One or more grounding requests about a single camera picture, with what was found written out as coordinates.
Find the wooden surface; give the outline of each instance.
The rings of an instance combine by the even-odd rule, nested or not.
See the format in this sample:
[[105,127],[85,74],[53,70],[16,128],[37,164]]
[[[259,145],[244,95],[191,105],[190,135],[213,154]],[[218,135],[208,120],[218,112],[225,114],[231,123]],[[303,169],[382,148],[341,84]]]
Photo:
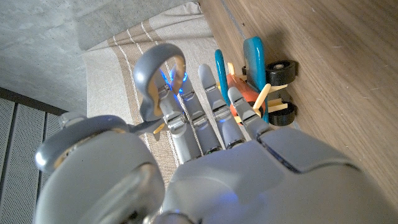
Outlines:
[[299,63],[288,92],[301,130],[353,158],[398,208],[397,1],[201,0],[200,5],[236,71],[244,65],[244,36],[262,39],[267,63]]

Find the toy car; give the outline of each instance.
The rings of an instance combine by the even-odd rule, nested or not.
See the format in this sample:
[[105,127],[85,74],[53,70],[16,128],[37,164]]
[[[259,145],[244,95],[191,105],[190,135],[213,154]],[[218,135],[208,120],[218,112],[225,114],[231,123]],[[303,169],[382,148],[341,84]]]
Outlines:
[[264,51],[261,39],[252,37],[243,43],[246,66],[242,68],[242,75],[236,75],[232,63],[228,63],[229,74],[224,67],[221,50],[216,50],[215,59],[220,80],[220,90],[235,120],[240,123],[239,116],[228,99],[228,88],[235,86],[253,106],[253,110],[267,123],[276,126],[286,126],[294,121],[296,106],[281,98],[268,100],[267,94],[287,87],[295,80],[296,62],[283,60],[265,65]]

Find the beige fabric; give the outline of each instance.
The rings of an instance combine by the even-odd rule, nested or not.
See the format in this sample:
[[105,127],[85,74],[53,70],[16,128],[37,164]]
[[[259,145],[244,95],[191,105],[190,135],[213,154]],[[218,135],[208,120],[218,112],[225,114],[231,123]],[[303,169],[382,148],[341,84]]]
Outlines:
[[[188,76],[205,111],[211,114],[197,71],[199,65],[206,63],[218,79],[214,60],[218,47],[199,5],[189,2],[116,34],[83,54],[87,71],[88,116],[114,114],[128,123],[141,123],[139,105],[142,95],[136,90],[132,71],[146,50],[163,42],[182,49]],[[174,63],[171,58],[160,69],[168,74]],[[212,117],[210,121],[216,128]],[[167,184],[179,165],[170,133],[161,131],[160,141],[151,134],[141,138],[159,163]]]

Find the robotic hand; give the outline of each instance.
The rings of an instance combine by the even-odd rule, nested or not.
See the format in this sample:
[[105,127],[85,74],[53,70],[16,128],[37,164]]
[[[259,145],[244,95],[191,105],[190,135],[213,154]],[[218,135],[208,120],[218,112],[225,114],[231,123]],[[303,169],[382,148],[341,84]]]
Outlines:
[[[159,67],[170,57],[177,64],[168,84]],[[252,138],[246,142],[209,66],[198,72],[225,150],[186,76],[183,53],[158,45],[134,69],[144,97],[142,124],[66,114],[64,128],[39,147],[36,163],[52,176],[40,193],[35,222],[398,223],[393,206],[356,164],[300,131],[271,131],[231,88],[229,100]],[[164,121],[183,163],[167,190],[138,137],[156,133]]]

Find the white stripe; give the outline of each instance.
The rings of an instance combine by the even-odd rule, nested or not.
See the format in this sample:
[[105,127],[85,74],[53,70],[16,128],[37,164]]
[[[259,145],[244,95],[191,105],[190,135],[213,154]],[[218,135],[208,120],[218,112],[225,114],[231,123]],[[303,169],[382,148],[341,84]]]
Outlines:
[[[124,55],[124,59],[126,59],[127,66],[129,67],[129,72],[130,72],[130,77],[131,77],[132,86],[133,86],[133,88],[134,88],[134,94],[135,94],[135,96],[136,96],[137,106],[138,106],[138,109],[139,109],[140,104],[139,104],[139,100],[138,100],[136,85],[134,84],[134,78],[132,77],[132,71],[131,71],[131,66],[130,66],[129,59],[127,58],[126,53],[124,53],[124,50],[122,49],[122,47],[116,42],[116,39],[114,38],[114,36],[113,36],[113,41],[114,41],[114,44],[115,44],[116,46],[119,47],[119,50],[120,50],[120,51],[122,52],[122,54]],[[149,147],[149,142],[148,142],[147,133],[144,133],[144,139],[145,139],[145,142],[146,142],[146,144],[147,144],[147,147],[148,147],[149,151],[152,152],[151,149],[150,149],[150,147]]]
[[132,39],[131,34],[130,34],[130,32],[129,32],[129,29],[127,29],[127,34],[129,34],[129,37],[130,37],[131,42],[133,42],[134,44],[137,45],[138,50],[141,52],[141,54],[144,54],[143,51],[142,51],[142,49],[141,49],[141,47],[139,46],[139,44],[136,43],[136,42]]
[[[150,41],[154,41],[154,40],[150,37],[150,35],[147,33],[147,31],[145,30],[145,28],[144,28],[144,23],[143,23],[143,22],[141,22],[141,28],[142,28],[142,30],[146,33],[146,35],[148,36],[148,38],[150,39]],[[130,32],[129,32],[129,29],[127,29],[127,33],[129,34],[129,37],[130,37],[131,42],[135,43],[135,44],[137,45],[137,47],[139,48],[139,51],[141,52],[141,54],[143,54],[143,52],[142,52],[141,47],[139,46],[139,44],[136,43],[136,42],[132,39],[131,34],[130,34]],[[166,65],[167,72],[170,73],[169,65],[167,65],[167,62],[165,62],[165,65]],[[174,160],[175,160],[175,165],[178,167],[178,166],[180,165],[180,163],[179,163],[179,161],[178,161],[177,153],[175,152],[175,149],[174,149],[174,143],[173,143],[173,141],[172,141],[172,137],[171,137],[171,135],[170,135],[170,131],[167,131],[167,137],[169,138],[169,144],[170,144],[170,147],[172,148],[172,152],[173,152],[173,156],[174,156]]]

